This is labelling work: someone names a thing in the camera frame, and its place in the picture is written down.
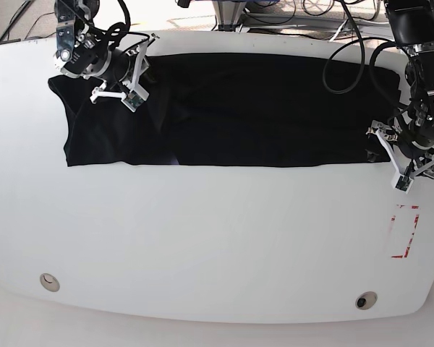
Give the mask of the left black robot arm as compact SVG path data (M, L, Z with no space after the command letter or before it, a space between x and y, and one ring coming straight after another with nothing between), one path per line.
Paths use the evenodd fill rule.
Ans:
M380 44L372 53L369 70L376 90L396 109L388 125L400 127L397 142L409 159L425 157L434 146L434 11L429 1L386 1L386 16L393 42ZM408 57L405 77L409 104L390 96L375 76L381 51L399 48Z

